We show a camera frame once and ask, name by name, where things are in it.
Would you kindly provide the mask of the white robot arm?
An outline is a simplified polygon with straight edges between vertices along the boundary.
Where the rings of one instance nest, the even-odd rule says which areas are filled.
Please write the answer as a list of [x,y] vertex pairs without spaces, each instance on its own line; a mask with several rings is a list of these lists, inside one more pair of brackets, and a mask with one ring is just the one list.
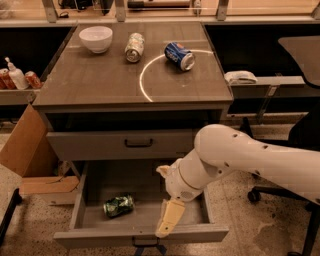
[[208,125],[198,131],[186,156],[157,168],[170,199],[162,204],[155,235],[168,236],[187,202],[234,171],[257,174],[315,204],[320,201],[319,151],[263,143],[225,125]]

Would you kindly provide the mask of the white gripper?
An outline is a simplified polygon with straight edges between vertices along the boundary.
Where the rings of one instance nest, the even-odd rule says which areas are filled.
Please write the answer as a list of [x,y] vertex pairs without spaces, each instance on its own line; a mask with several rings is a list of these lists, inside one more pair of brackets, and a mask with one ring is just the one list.
[[185,181],[180,171],[180,162],[181,159],[178,159],[171,166],[161,165],[156,168],[165,178],[166,191],[174,198],[164,200],[161,205],[160,219],[155,231],[158,238],[164,238],[174,230],[185,211],[183,202],[190,202],[203,192],[202,189],[196,189]]

